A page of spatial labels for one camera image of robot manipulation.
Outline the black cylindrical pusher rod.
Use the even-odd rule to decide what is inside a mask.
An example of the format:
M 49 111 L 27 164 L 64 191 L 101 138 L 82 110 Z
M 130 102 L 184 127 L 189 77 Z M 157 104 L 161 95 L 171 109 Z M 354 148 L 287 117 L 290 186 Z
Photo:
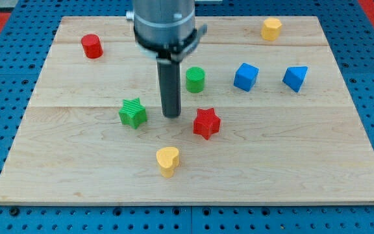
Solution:
M 181 113 L 181 78 L 178 62 L 157 62 L 162 113 L 177 118 Z

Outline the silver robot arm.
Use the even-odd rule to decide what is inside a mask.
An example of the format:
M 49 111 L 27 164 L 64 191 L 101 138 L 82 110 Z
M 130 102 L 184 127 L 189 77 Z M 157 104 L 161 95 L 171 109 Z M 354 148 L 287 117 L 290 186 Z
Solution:
M 126 20 L 136 43 L 156 60 L 162 114 L 181 113 L 181 62 L 199 45 L 207 25 L 195 27 L 194 0 L 133 0 Z

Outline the black clamp mount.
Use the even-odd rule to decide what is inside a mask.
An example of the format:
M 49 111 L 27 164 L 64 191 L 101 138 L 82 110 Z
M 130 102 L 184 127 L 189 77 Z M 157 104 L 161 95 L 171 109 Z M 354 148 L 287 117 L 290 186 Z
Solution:
M 184 58 L 195 51 L 206 33 L 207 24 L 203 24 L 200 28 L 194 29 L 187 38 L 171 44 L 169 42 L 152 42 L 134 30 L 135 41 L 141 52 L 162 63 L 181 63 Z

